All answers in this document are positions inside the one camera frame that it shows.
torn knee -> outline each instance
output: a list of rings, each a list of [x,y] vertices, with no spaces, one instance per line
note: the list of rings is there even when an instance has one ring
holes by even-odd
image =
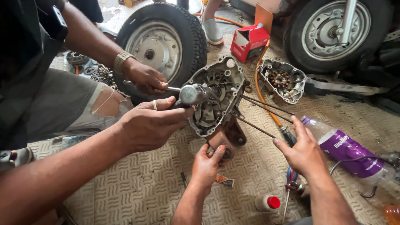
[[[133,108],[130,98],[108,86],[103,86],[93,104],[91,113],[93,115],[115,117],[120,113],[121,108],[123,113]]]

red bottle cap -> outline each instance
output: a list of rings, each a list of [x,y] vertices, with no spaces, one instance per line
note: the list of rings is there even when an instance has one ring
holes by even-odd
[[[277,209],[280,207],[280,200],[279,198],[272,196],[267,199],[267,204],[271,209]]]

plastic bottle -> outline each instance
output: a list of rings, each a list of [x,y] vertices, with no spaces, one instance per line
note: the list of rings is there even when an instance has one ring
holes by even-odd
[[[257,196],[254,204],[256,205],[258,211],[268,212],[279,208],[280,200],[273,195],[264,194]]]
[[[400,225],[400,205],[388,205],[384,207],[383,215],[390,225]]]
[[[362,156],[376,156],[341,130],[323,121],[306,116],[302,117],[301,121],[311,131],[321,149],[337,161]],[[371,185],[386,183],[393,178],[395,173],[393,167],[378,159],[342,162],[340,165]]]

white bottle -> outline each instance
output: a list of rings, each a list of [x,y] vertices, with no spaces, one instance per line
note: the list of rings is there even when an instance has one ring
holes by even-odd
[[[273,195],[264,194],[257,196],[254,204],[258,211],[269,212],[280,207],[280,200]]]
[[[337,161],[362,156],[376,156],[341,130],[323,121],[306,116],[302,117],[301,121],[311,131],[321,149]],[[371,185],[386,183],[394,177],[395,173],[393,167],[378,159],[342,162],[340,165]]]

wheel rim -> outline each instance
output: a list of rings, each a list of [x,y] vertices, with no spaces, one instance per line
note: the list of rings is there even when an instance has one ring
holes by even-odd
[[[166,22],[151,21],[142,24],[129,37],[125,51],[140,63],[174,79],[182,61],[182,42],[176,30]]]
[[[371,16],[368,9],[358,2],[349,42],[338,45],[334,31],[342,21],[345,8],[346,1],[334,1],[318,9],[308,19],[302,32],[302,45],[310,57],[319,61],[337,60],[354,52],[365,41],[371,27]]]

